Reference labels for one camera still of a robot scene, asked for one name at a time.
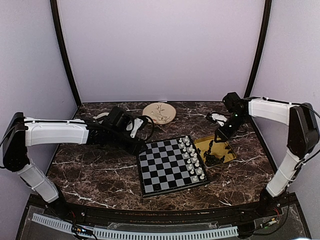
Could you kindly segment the black chess pawn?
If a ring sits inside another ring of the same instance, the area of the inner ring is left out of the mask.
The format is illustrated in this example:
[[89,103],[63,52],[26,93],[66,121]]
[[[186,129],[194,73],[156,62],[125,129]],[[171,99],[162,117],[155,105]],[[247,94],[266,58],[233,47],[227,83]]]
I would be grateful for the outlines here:
[[155,189],[155,190],[160,190],[160,189],[161,189],[161,185],[160,185],[160,184],[154,185],[154,189]]

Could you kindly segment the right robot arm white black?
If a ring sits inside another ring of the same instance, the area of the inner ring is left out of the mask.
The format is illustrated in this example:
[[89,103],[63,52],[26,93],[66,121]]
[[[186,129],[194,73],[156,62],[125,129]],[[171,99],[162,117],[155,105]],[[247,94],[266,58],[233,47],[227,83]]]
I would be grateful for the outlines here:
[[240,98],[229,92],[222,99],[230,117],[214,132],[214,143],[225,143],[249,118],[262,118],[288,127],[285,156],[269,183],[262,189],[255,213],[266,217],[275,208],[276,198],[293,183],[302,167],[315,157],[313,150],[320,141],[319,114],[310,103],[292,103],[268,97]]

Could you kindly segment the black white chess board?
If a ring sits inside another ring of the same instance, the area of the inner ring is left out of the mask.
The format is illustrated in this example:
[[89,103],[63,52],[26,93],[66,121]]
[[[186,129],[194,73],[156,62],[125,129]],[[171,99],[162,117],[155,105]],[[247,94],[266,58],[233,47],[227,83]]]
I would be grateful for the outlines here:
[[[205,180],[195,184],[185,184],[178,166],[178,160],[182,159],[178,139],[182,137],[184,136],[147,143],[146,151],[137,156],[140,186],[144,198],[204,186],[210,182],[202,157],[189,136],[199,157]],[[161,186],[161,189],[154,189],[154,185],[157,184]]]

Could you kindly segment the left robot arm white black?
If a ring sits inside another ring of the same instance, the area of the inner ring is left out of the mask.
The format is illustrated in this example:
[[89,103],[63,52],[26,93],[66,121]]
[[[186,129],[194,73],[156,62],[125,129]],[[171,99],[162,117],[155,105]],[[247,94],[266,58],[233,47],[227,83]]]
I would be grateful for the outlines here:
[[60,218],[67,218],[70,206],[58,187],[29,158],[28,147],[49,144],[100,145],[115,144],[128,154],[136,156],[146,148],[146,140],[137,132],[148,123],[145,116],[132,116],[120,107],[90,119],[46,120],[25,117],[17,112],[0,142],[0,167],[13,173],[42,199],[51,204],[51,210]]

